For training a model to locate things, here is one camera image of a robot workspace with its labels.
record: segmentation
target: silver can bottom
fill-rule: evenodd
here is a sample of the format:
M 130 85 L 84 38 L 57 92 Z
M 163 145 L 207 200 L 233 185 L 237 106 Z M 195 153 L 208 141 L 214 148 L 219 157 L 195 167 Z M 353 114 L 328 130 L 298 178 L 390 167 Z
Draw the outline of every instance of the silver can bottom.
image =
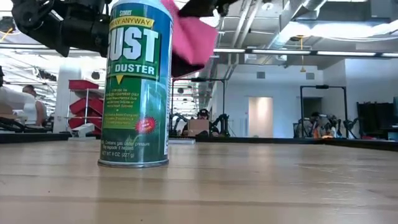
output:
M 103 167 L 113 167 L 113 168 L 150 168 L 164 166 L 169 163 L 169 160 L 157 162 L 110 162 L 99 159 L 98 165 Z

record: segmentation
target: table surface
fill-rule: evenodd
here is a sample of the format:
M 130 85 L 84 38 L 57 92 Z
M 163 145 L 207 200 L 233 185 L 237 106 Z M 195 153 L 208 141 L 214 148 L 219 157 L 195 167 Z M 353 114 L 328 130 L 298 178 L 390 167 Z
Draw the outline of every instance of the table surface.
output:
M 398 153 L 173 145 L 170 164 L 97 166 L 99 141 L 0 145 L 0 223 L 397 223 Z

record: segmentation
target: white pillar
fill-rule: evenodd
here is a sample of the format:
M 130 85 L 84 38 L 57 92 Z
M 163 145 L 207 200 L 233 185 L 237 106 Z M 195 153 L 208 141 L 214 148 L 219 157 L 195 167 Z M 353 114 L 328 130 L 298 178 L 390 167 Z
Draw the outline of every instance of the white pillar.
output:
M 58 74 L 58 87 L 57 87 L 57 102 L 55 105 L 54 115 L 54 133 L 68 131 L 67 119 L 69 104 L 75 102 L 78 97 L 73 92 L 69 91 L 69 80 L 81 80 L 82 73 L 81 67 L 76 61 L 70 58 L 65 59 L 65 63 L 61 65 Z

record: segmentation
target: can label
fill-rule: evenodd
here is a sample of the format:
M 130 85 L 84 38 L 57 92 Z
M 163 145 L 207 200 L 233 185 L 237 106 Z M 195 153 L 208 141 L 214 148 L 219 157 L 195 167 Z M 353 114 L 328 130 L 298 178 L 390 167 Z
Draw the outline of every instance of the can label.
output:
M 171 18 L 146 4 L 111 10 L 101 160 L 167 160 Z

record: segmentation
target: doorway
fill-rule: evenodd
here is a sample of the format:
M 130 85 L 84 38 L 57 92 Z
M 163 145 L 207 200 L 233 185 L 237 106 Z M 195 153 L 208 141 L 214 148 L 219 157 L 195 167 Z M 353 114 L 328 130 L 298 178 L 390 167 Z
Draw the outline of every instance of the doorway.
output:
M 314 112 L 322 112 L 322 97 L 303 98 L 304 118 L 311 117 Z
M 269 97 L 249 97 L 249 137 L 272 138 L 274 101 Z

